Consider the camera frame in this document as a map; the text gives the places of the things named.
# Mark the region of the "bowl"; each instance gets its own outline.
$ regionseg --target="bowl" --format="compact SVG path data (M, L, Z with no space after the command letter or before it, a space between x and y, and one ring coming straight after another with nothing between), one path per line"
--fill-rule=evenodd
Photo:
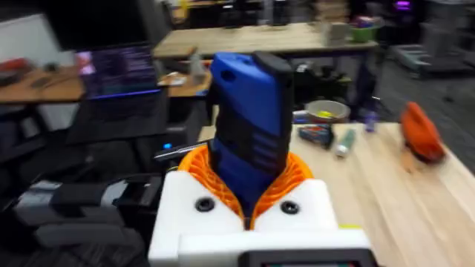
M345 122L350 108L345 104L330 100L317 100L305 105L309 118L315 122Z

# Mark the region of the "yellow object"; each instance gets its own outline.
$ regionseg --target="yellow object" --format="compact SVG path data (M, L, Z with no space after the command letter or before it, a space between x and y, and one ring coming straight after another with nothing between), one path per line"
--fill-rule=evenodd
M180 0L180 7L183 12L183 17L188 18L188 0Z
M319 111L317 113L317 116L321 117L321 118L325 118L325 119L330 119L330 118L333 118L333 113L329 112L329 111Z
M340 225L340 229L361 229L360 225Z

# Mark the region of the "laptop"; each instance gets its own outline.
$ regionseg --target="laptop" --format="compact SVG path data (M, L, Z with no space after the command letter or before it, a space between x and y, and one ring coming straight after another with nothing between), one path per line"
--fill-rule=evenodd
M76 112L68 143L133 139L165 131L166 90L157 77L147 44L127 44L75 53L85 98Z

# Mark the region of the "black screw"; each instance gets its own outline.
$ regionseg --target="black screw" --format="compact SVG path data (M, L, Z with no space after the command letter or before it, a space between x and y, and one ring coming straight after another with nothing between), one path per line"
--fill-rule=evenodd
M298 204L295 203L295 202L292 202L292 201L284 201L284 202L282 202L282 204L281 204L281 210L282 210L285 214L293 215L293 214L297 214L298 211L300 210L300 208L298 207Z
M214 200L211 197L202 197L196 201L194 207L199 212L208 212L214 208Z

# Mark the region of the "screen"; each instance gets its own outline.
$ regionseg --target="screen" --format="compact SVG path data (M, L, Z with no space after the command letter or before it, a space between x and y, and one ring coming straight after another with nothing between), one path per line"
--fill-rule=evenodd
M41 0L63 50L147 41L139 0Z
M89 98L157 88L148 45L81 51L76 61Z

